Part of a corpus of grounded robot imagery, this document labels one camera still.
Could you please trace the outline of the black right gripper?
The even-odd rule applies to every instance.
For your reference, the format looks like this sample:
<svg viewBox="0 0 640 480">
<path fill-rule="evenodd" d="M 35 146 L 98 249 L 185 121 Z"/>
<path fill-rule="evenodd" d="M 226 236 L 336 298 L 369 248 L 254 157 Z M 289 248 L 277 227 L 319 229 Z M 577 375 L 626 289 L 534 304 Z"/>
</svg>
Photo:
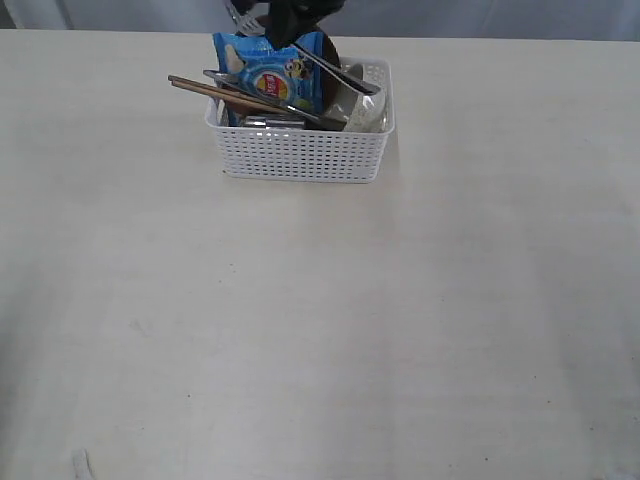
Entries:
<svg viewBox="0 0 640 480">
<path fill-rule="evenodd" d="M 235 1 L 234 22 L 264 18 L 266 39 L 279 50 L 295 43 L 313 30 L 317 22 L 341 10 L 344 4 L 342 0 Z"/>
</svg>

